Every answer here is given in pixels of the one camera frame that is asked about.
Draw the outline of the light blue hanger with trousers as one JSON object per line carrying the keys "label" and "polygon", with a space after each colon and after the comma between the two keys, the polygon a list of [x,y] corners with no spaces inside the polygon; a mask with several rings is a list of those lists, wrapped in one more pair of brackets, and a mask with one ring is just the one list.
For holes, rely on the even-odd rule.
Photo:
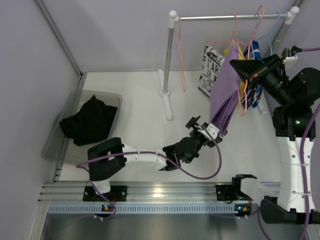
{"label": "light blue hanger with trousers", "polygon": [[246,45],[247,46],[247,55],[246,55],[246,59],[249,60],[250,59],[250,53],[253,52],[253,41],[256,39],[256,35],[257,35],[257,32],[258,32],[258,29],[261,25],[261,22],[263,20],[263,14],[260,14],[260,13],[256,13],[254,15],[255,17],[257,17],[257,22],[255,24],[255,27],[252,31],[252,35],[250,37],[250,39],[247,41],[247,42],[243,42],[241,41],[240,38],[236,38],[235,41],[238,43],[238,44],[242,44],[242,45]]}

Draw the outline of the aluminium mounting rail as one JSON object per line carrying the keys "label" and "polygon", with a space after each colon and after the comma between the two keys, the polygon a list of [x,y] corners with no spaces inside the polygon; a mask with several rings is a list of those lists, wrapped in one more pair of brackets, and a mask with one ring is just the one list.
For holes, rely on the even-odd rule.
{"label": "aluminium mounting rail", "polygon": [[[91,183],[65,181],[44,184],[40,203],[80,203],[85,187]],[[112,182],[112,186],[127,186],[127,203],[215,203],[218,201],[216,182]]]}

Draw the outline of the purple trousers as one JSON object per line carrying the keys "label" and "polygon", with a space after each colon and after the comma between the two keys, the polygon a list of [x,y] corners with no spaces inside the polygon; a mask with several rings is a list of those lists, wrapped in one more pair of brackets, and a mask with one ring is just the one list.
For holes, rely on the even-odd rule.
{"label": "purple trousers", "polygon": [[227,133],[241,91],[241,79],[230,64],[231,60],[238,59],[239,48],[233,43],[211,89],[210,123],[219,129],[220,135]]}

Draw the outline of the white metal clothes rack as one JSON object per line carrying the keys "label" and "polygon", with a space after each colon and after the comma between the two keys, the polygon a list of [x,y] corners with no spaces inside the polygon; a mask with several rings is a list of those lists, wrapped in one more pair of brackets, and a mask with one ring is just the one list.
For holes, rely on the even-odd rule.
{"label": "white metal clothes rack", "polygon": [[294,21],[297,14],[300,12],[300,8],[298,5],[291,7],[291,9],[286,13],[277,13],[277,14],[265,14],[265,6],[261,5],[254,15],[236,15],[234,13],[230,15],[214,15],[214,16],[192,16],[192,17],[181,17],[175,10],[171,10],[169,12],[169,24],[168,24],[168,39],[167,39],[167,49],[166,49],[166,58],[165,58],[165,67],[164,70],[159,69],[158,80],[161,86],[160,95],[163,99],[165,116],[168,121],[173,119],[172,107],[170,103],[170,91],[168,89],[169,84],[169,74],[171,67],[171,59],[172,59],[172,48],[175,36],[177,36],[178,41],[180,42],[180,33],[176,33],[175,24],[181,22],[196,22],[196,21],[238,21],[238,20],[258,20],[257,25],[259,26],[262,20],[264,19],[283,19],[284,22],[277,32],[274,40],[271,41],[271,37],[273,32],[271,31],[266,38],[269,41],[269,54],[274,53],[277,46],[285,36],[288,31],[290,25]]}

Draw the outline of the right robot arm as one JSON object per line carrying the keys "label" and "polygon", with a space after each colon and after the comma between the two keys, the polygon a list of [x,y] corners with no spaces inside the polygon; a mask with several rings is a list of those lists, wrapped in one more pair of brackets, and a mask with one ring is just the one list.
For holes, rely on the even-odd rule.
{"label": "right robot arm", "polygon": [[232,181],[258,204],[267,224],[319,224],[310,181],[316,138],[312,105],[320,97],[319,70],[306,67],[289,78],[276,54],[260,60],[231,60],[230,65],[242,81],[250,87],[262,86],[278,103],[272,122],[280,150],[280,189],[274,193],[249,174],[238,174]]}

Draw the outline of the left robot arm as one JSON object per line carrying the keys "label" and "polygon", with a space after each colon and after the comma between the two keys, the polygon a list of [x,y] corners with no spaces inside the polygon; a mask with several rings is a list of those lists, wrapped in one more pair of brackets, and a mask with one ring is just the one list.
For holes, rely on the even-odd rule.
{"label": "left robot arm", "polygon": [[192,129],[189,136],[160,150],[137,149],[114,137],[87,151],[89,180],[100,193],[110,192],[110,178],[125,167],[146,167],[157,171],[177,170],[181,164],[190,164],[199,157],[202,147],[214,147],[222,141],[220,129],[212,123],[198,124],[192,117],[186,128]]}

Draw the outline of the grey plastic bin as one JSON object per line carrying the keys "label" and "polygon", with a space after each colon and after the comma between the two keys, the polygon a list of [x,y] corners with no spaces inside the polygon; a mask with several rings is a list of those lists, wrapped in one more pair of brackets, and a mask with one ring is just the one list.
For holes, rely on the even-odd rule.
{"label": "grey plastic bin", "polygon": [[72,91],[44,144],[42,158],[71,165],[87,161],[88,149],[112,136],[122,101],[117,93]]}

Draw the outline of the black white print trousers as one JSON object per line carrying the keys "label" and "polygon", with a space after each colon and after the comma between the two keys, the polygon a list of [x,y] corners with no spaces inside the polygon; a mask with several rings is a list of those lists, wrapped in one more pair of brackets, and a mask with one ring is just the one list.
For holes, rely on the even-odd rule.
{"label": "black white print trousers", "polygon": [[198,89],[208,98],[220,73],[225,57],[207,44],[202,57],[202,68],[199,77]]}

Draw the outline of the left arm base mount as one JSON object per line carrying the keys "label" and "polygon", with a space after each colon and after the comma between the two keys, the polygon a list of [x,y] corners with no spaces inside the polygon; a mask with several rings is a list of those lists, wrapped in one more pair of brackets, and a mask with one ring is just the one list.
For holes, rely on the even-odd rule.
{"label": "left arm base mount", "polygon": [[[102,194],[111,202],[125,202],[127,200],[127,186],[125,185],[112,185],[110,192]],[[98,195],[92,186],[84,188],[83,202],[104,202],[105,200]]]}

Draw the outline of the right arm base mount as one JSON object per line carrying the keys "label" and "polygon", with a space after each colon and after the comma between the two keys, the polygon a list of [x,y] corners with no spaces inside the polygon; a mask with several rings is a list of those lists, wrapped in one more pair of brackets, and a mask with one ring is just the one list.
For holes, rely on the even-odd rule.
{"label": "right arm base mount", "polygon": [[244,201],[252,199],[255,203],[260,204],[263,196],[256,187],[243,187],[233,184],[216,185],[216,198],[218,201]]}

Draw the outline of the pink hanger of black trousers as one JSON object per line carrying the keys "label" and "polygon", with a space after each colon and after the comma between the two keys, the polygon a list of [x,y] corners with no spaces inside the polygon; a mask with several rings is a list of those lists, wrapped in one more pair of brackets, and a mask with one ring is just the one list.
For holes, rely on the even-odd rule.
{"label": "pink hanger of black trousers", "polygon": [[179,67],[179,74],[182,84],[183,92],[186,92],[187,85],[186,85],[186,78],[184,75],[184,57],[183,57],[183,49],[182,49],[182,42],[181,42],[181,29],[182,29],[182,21],[180,16],[178,15],[178,29],[174,28],[174,44],[176,47],[176,56],[178,60],[178,67]]}

